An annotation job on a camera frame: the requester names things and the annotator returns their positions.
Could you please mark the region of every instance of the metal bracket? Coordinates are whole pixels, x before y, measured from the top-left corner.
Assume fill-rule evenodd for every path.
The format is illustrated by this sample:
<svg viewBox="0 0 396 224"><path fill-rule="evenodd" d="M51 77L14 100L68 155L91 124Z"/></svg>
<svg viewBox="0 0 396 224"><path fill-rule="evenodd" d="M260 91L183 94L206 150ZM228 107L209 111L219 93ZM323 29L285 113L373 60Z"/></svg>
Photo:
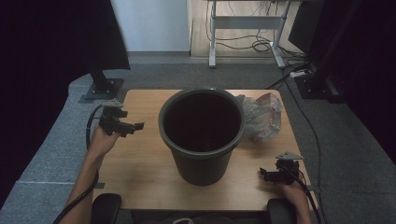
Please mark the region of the metal bracket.
<svg viewBox="0 0 396 224"><path fill-rule="evenodd" d="M123 107L123 104L118 102L116 99L102 103L102 107Z"/></svg>
<svg viewBox="0 0 396 224"><path fill-rule="evenodd" d="M275 156L275 158L284 160L284 161L294 161L294 160L303 160L304 157L293 154L291 152L285 152L280 155Z"/></svg>

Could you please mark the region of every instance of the floor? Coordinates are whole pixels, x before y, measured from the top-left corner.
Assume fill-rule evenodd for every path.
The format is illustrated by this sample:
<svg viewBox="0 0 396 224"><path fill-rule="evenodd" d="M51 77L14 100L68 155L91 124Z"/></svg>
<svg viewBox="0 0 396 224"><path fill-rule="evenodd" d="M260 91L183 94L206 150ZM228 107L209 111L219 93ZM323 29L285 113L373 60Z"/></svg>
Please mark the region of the floor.
<svg viewBox="0 0 396 224"><path fill-rule="evenodd" d="M210 14L212 10L212 2L209 1L191 1L192 3L192 38L191 38L191 56L207 57L209 54L209 38L210 31ZM288 13L288 18L284 30L282 32L279 45L285 49L301 52L293 46L289 40L291 26L293 25L295 15L297 13L299 2L292 2ZM284 11L285 2L272 3L270 1L220 1L217 2L218 16L280 16ZM270 41L274 40L276 32L274 30L217 30L216 53L218 57L237 57L237 58L271 58L272 51L267 50L258 52L257 50L266 50L263 45L257 46L255 50L251 46L257 43L256 35L266 38Z"/></svg>

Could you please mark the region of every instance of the metal stand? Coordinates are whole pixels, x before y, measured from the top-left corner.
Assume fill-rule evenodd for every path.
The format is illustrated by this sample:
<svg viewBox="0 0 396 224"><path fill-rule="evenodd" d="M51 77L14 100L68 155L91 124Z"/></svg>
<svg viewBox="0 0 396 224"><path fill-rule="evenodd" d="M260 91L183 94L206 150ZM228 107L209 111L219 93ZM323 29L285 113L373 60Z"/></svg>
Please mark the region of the metal stand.
<svg viewBox="0 0 396 224"><path fill-rule="evenodd" d="M303 99L329 99L331 92L327 85L313 86L312 77L295 77L294 81Z"/></svg>
<svg viewBox="0 0 396 224"><path fill-rule="evenodd" d="M211 17L211 39L209 49L209 67L216 67L216 29L263 29L263 30L277 30L274 42L271 42L271 50L276 59L277 66L284 68L285 63L279 52L279 40L285 26L286 18L288 16L290 1L286 1L285 10L281 17L249 17L249 16L216 16L216 0L213 0L212 17Z"/></svg>
<svg viewBox="0 0 396 224"><path fill-rule="evenodd" d="M106 78L103 71L97 69L91 70L91 77L93 83L79 103L90 104L94 100L112 100L117 97L123 83L122 78Z"/></svg>

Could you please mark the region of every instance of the black curtain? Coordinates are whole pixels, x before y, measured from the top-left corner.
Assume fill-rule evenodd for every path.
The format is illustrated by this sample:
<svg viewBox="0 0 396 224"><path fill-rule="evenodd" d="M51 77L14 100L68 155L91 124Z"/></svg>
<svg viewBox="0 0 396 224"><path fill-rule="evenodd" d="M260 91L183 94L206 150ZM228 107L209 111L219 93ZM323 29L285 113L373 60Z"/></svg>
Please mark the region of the black curtain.
<svg viewBox="0 0 396 224"><path fill-rule="evenodd" d="M62 111L70 82L88 66L130 67L109 0L1 1L0 21L2 206Z"/></svg>
<svg viewBox="0 0 396 224"><path fill-rule="evenodd" d="M349 107L396 163L396 2L361 1L332 56Z"/></svg>

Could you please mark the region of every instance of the black bucket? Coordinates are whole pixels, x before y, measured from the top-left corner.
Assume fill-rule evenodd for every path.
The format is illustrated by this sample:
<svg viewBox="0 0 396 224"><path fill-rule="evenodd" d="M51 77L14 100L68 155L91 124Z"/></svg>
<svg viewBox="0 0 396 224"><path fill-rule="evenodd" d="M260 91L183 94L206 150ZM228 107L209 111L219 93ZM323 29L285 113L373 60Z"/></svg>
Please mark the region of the black bucket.
<svg viewBox="0 0 396 224"><path fill-rule="evenodd" d="M185 90L165 102L159 127L180 175L193 185L207 186L223 177L245 129L245 116L227 91Z"/></svg>

